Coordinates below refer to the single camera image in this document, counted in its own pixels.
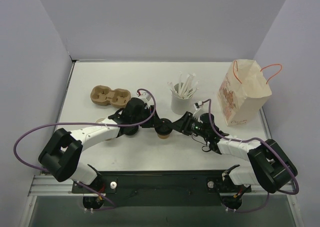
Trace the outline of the black cup lid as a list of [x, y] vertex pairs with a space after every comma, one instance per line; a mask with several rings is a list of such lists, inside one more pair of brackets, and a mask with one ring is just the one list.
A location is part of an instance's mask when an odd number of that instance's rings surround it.
[[172, 132], [172, 122], [167, 118], [161, 118], [154, 122], [154, 129], [158, 135], [167, 136]]

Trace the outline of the single brown paper cup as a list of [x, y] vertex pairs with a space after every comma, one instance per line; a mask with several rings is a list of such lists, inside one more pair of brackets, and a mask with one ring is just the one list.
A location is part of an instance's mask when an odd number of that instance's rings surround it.
[[165, 135], [157, 134], [157, 136], [158, 136], [160, 139], [165, 140], [165, 139], [169, 138], [170, 134], [165, 134]]

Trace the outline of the stack of brown paper cups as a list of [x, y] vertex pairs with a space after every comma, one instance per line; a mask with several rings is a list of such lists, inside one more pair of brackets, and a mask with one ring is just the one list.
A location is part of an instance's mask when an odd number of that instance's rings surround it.
[[103, 136], [106, 137], [106, 140], [111, 140], [117, 137], [118, 128], [115, 126], [109, 126], [108, 124], [116, 124], [112, 119], [108, 118], [99, 118], [96, 123], [103, 124], [102, 132]]

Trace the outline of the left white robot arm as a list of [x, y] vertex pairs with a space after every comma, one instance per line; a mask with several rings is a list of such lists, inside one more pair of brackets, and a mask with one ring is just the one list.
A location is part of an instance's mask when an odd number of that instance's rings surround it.
[[89, 192], [95, 193], [100, 190], [102, 180], [97, 170], [80, 161], [82, 152], [103, 141], [136, 134], [139, 127], [152, 123], [155, 114], [156, 104], [148, 104], [144, 97], [134, 97], [125, 108], [95, 125], [72, 131], [56, 130], [38, 161], [58, 182], [71, 179], [83, 183]]

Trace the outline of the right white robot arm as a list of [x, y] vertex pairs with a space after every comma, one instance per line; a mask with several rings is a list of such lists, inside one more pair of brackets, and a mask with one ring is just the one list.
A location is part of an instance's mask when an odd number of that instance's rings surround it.
[[280, 192], [296, 195], [299, 185], [298, 170], [274, 139], [261, 140], [254, 137], [241, 140], [221, 131], [215, 125], [214, 115], [203, 113], [195, 117], [186, 112], [171, 123], [170, 128], [186, 136], [195, 134], [204, 139], [209, 150], [219, 155], [230, 155], [250, 163], [227, 170], [221, 184], [227, 191], [240, 185], [259, 185], [268, 193]]

